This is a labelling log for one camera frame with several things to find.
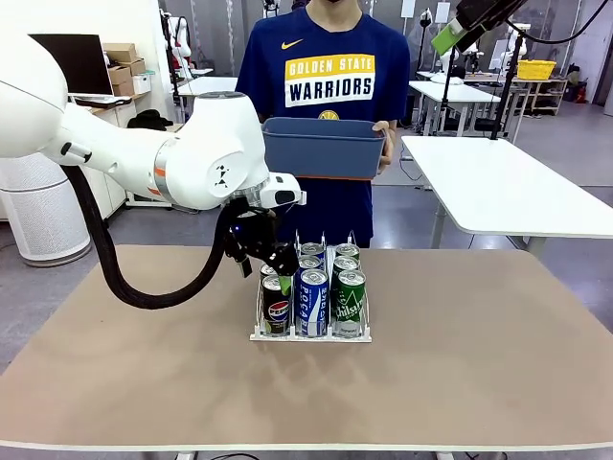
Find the shirt sleeve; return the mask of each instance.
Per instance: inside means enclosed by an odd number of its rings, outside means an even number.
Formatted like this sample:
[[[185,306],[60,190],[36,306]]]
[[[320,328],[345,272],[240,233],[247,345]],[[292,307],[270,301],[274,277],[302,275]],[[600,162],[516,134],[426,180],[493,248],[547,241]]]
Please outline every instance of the shirt sleeve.
[[[390,65],[387,80],[381,96],[376,103],[376,120],[392,121],[404,117],[406,98],[409,94],[409,71],[411,56],[409,45],[404,37],[400,37],[390,54]]]
[[[237,91],[251,99],[256,111],[264,116],[272,115],[273,92],[262,51],[260,27],[256,24],[245,50],[238,75]]]

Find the nike swoosh logo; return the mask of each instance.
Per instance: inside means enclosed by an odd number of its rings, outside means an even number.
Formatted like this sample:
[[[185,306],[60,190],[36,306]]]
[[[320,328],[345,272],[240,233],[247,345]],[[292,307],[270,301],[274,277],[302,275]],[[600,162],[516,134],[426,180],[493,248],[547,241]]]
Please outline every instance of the nike swoosh logo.
[[[286,50],[288,48],[291,48],[292,46],[297,45],[298,43],[300,43],[303,40],[304,39],[301,38],[300,40],[292,41],[291,43],[287,43],[287,44],[285,44],[285,42],[283,42],[283,44],[281,45],[281,49],[282,50]]]

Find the hand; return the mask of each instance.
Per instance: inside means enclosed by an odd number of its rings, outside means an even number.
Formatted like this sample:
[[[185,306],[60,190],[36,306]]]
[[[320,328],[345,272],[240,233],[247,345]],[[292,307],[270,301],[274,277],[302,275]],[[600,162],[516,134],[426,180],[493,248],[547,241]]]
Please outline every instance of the hand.
[[[392,164],[394,159],[394,146],[396,141],[396,132],[390,128],[389,122],[378,122],[373,126],[373,131],[383,131],[385,134],[385,145],[383,146],[383,153],[381,153],[381,159],[379,160],[379,170],[377,174],[381,174],[385,169]]]

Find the pepsi logo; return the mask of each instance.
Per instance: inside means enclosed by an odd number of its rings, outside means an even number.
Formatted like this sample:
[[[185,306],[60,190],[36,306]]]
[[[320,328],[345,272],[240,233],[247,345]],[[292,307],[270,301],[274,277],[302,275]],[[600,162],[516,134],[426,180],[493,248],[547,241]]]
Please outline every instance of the pepsi logo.
[[[289,316],[289,302],[285,300],[271,305],[268,308],[268,313],[272,321],[285,321]]]

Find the stack of boxes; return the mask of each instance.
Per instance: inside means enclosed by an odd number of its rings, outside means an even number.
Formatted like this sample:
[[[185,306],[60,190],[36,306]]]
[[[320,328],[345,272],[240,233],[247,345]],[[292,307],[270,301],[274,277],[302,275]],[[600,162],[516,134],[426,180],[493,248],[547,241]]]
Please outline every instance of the stack of boxes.
[[[104,43],[106,55],[118,65],[108,69],[115,96],[135,96],[151,90],[145,61],[136,56],[134,43]]]

